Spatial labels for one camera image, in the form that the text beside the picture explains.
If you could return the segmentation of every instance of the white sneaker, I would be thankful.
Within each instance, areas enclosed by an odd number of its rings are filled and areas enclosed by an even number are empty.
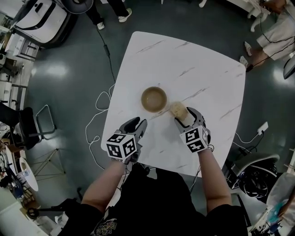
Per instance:
[[[240,63],[242,63],[246,68],[248,67],[248,61],[243,56],[240,57]]]
[[[118,17],[120,23],[125,22],[125,21],[128,19],[128,17],[131,16],[131,14],[132,14],[132,10],[131,10],[131,8],[127,8],[126,10],[128,11],[129,15],[126,16],[126,17]]]
[[[99,24],[96,25],[96,27],[97,27],[99,30],[102,30],[102,29],[104,29],[105,25],[103,24],[103,22],[100,22]]]
[[[244,46],[245,46],[245,49],[246,49],[246,52],[247,52],[247,54],[248,54],[248,56],[249,57],[251,57],[252,56],[252,53],[251,53],[251,45],[250,44],[248,44],[246,41],[244,42]]]

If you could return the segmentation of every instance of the marble tabletop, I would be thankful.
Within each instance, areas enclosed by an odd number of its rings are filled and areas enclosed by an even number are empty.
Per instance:
[[[127,120],[147,119],[139,162],[195,176],[197,154],[182,143],[169,105],[181,101],[202,113],[211,131],[214,156],[223,166],[239,120],[245,84],[245,67],[208,48],[187,41],[134,32],[128,44],[107,113],[101,148]],[[143,91],[151,86],[167,94],[167,106],[150,113],[141,105]]]

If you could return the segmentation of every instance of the concrete floor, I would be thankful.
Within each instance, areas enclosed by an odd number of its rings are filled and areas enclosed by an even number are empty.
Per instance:
[[[133,10],[132,16],[120,24],[109,5],[97,8],[105,18],[106,28],[101,31],[109,50],[115,77],[118,74],[124,52],[134,31],[145,31],[167,35],[196,43],[230,58],[238,60],[245,54],[243,42],[257,46],[260,35],[259,26],[255,33],[250,32],[253,19],[247,19],[247,12],[227,1],[209,0],[203,9],[198,1],[188,3],[185,0],[127,0],[126,6]],[[269,18],[263,23],[265,29],[272,23]],[[237,132],[244,140],[250,140],[256,130],[268,121],[269,129],[259,145],[260,152],[277,153],[281,160],[280,171],[285,170],[294,148],[295,123],[295,81],[291,77],[283,79],[282,61],[268,61],[246,76],[245,92]],[[59,148],[65,177],[39,182],[36,193],[40,203],[45,206],[59,204],[67,197],[76,197],[75,189],[82,192],[100,174],[89,152],[85,140],[85,126],[97,113],[95,101],[102,91],[113,84],[109,62],[103,44],[95,27],[85,14],[80,15],[71,35],[59,48],[42,50],[34,63],[32,77],[26,97],[26,106],[38,112],[48,104],[53,113],[58,130],[48,140],[43,140],[32,150],[27,151],[29,162],[42,154]],[[107,107],[107,98],[101,104]],[[102,135],[106,113],[98,116],[88,128],[89,139]],[[44,127],[49,122],[43,119]],[[107,166],[110,159],[100,148],[100,143],[92,146],[97,161]],[[237,154],[233,145],[229,157]],[[192,178],[185,177],[188,184]],[[196,208],[205,213],[205,199],[201,182],[194,188],[193,201]]]

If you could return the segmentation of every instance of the black chair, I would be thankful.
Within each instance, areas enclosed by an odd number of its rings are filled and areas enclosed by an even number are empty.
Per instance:
[[[53,126],[52,131],[41,132],[38,116],[39,114],[47,108],[49,111],[49,116]],[[44,139],[44,135],[52,134],[56,130],[56,126],[53,123],[51,112],[48,105],[45,105],[37,114],[36,114],[36,124],[34,121],[34,114],[31,107],[26,107],[21,111],[15,111],[3,103],[0,102],[0,121],[10,127],[10,132],[12,134],[13,144],[16,147],[26,147],[27,150],[31,149],[37,143],[41,142]],[[21,130],[21,142],[16,142],[13,139],[14,127],[19,123]]]

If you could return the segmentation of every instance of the electrical outlet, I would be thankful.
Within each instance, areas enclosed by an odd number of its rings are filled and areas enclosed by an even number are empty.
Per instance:
[[[258,134],[259,134],[259,135],[262,135],[262,132],[265,132],[265,131],[267,130],[267,128],[268,128],[268,123],[267,123],[267,121],[266,121],[266,122],[265,122],[262,126],[260,126],[259,129],[257,130]]]

